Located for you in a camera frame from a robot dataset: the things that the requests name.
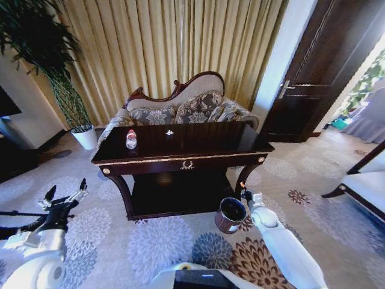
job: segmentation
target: table leg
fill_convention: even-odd
[[[344,190],[341,190],[339,187],[336,188],[334,191],[332,191],[329,194],[323,194],[321,197],[324,197],[325,199],[328,199],[330,197],[338,197],[345,194]]]
[[[250,166],[245,166],[243,168],[243,170],[239,174],[238,180],[236,181],[236,184],[235,184],[235,194],[236,195],[241,194],[241,190],[242,190],[241,182],[243,182],[245,184],[249,174],[259,165],[260,164],[252,164]]]
[[[132,202],[131,202],[131,193],[130,190],[128,189],[128,185],[123,179],[122,176],[106,176],[112,182],[115,183],[115,185],[118,187],[120,194],[122,195],[123,202],[125,203],[125,208],[127,212],[127,217],[133,216],[134,215],[134,209],[132,207]]]

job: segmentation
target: door handle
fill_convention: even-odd
[[[282,99],[283,95],[286,92],[286,89],[294,89],[295,86],[289,86],[290,80],[285,80],[284,83],[281,83],[280,87],[282,87],[280,94],[278,95],[278,99]]]

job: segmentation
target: dark wooden console table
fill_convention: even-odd
[[[133,150],[125,146],[131,128]],[[91,162],[115,182],[127,219],[136,220],[216,211],[224,197],[240,198],[239,183],[273,150],[244,122],[118,127]],[[235,191],[226,178],[232,166],[245,166]],[[133,175],[132,194],[122,175]]]

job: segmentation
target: table drawer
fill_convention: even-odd
[[[189,170],[206,170],[219,167],[246,166],[250,164],[262,163],[267,154],[243,154],[243,155],[223,155],[207,157],[191,157],[178,159],[163,159],[150,161],[137,161],[131,163],[100,165],[106,172],[114,175],[134,175],[140,173],[175,172]]]

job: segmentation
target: wooden chair leg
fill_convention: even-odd
[[[345,194],[345,191],[341,189],[341,187],[345,187],[345,186],[339,185],[334,191],[332,191],[329,194],[323,194],[321,197],[324,197],[325,199],[327,199],[329,197],[338,197]]]

